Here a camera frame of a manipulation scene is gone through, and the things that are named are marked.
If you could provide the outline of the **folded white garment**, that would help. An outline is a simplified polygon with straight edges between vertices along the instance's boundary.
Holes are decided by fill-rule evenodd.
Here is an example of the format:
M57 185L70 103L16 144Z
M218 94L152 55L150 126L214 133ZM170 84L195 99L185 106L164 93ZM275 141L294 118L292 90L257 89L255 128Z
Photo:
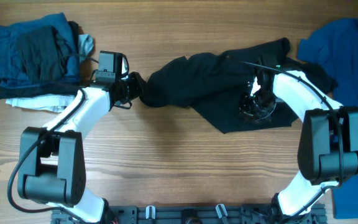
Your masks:
M78 36L78 51L80 54L89 55L94 48L94 39L90 34ZM28 110L50 111L61 113L73 100L72 95L42 95L33 98L11 98L6 104Z

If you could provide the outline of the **folded blue garment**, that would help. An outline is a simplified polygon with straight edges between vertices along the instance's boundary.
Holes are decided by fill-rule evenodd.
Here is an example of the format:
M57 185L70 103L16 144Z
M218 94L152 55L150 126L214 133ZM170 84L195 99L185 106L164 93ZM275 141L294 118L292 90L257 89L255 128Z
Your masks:
M41 27L52 26L63 39L69 53L77 53L77 38L64 13L47 15L41 19L0 26L0 86L3 88L30 88L38 86L29 80L21 62L17 40L19 36Z

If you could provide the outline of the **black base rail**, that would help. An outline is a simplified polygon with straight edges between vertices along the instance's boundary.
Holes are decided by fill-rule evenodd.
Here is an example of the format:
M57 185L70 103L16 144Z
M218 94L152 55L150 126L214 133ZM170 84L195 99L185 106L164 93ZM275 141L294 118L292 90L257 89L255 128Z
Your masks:
M113 223L126 224L264 224L269 223L268 204L214 207L111 206Z

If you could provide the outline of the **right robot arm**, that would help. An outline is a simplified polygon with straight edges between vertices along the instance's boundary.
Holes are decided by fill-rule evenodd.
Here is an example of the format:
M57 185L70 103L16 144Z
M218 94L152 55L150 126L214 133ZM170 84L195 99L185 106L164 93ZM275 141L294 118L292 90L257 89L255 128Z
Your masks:
M299 171L275 194L268 216L271 223L299 221L326 192L358 174L358 107L330 99L299 67L284 67L263 56L248 65L257 85L241 99L241 118L267 119L282 101L303 123Z

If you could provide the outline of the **black polo shirt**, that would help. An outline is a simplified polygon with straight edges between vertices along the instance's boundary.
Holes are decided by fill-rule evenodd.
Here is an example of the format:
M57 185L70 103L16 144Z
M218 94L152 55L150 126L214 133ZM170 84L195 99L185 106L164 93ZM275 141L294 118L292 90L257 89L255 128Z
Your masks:
M200 53L179 57L151 74L140 99L152 108L192 107L222 133L291 126L298 117L285 103L273 105L271 111L257 121L247 117L251 109L246 98L251 94L257 74L268 74L254 67L255 64L293 65L305 72L309 81L323 93L332 92L337 82L321 66L289 58L289 51L290 41L281 38L219 55Z

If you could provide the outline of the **folded black garment on top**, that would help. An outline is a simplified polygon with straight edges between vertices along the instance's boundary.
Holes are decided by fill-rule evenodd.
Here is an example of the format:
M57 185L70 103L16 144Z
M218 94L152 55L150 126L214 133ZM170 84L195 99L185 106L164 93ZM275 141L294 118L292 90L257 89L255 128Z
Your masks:
M56 81L66 74L70 53L65 39L53 26L36 28L17 38L16 47L27 74L33 83Z

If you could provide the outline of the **folded black garment underneath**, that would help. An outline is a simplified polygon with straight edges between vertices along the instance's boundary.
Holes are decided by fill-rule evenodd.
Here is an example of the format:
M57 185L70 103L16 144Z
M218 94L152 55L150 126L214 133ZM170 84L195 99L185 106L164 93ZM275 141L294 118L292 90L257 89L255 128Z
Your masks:
M9 99L9 98L19 98L19 97L35 97L47 94L53 95L75 95L77 91L78 83L78 66L77 59L71 57L72 53L69 53L64 56L67 60L67 72L63 78L46 82L38 83L38 86L30 88L3 88L0 86L0 100Z

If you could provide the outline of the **blue shirt on right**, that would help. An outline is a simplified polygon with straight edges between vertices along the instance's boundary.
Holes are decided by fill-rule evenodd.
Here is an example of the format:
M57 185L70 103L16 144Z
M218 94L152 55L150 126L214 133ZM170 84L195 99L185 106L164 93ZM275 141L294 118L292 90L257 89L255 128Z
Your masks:
M303 39L297 58L322 66L334 78L334 99L344 106L358 106L358 19L339 19ZM335 190L334 217L358 218L358 175Z

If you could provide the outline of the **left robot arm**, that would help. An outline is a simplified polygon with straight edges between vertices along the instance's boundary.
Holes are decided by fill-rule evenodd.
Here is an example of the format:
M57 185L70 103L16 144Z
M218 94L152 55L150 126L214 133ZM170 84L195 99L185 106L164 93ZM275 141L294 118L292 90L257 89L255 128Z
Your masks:
M83 141L113 108L130 109L145 82L129 71L124 54L108 51L100 52L91 77L55 119L21 134L19 161L7 186L8 201L15 209L36 213L15 203L14 183L20 198L45 204L46 212L65 215L67 223L117 223L107 200L86 188Z

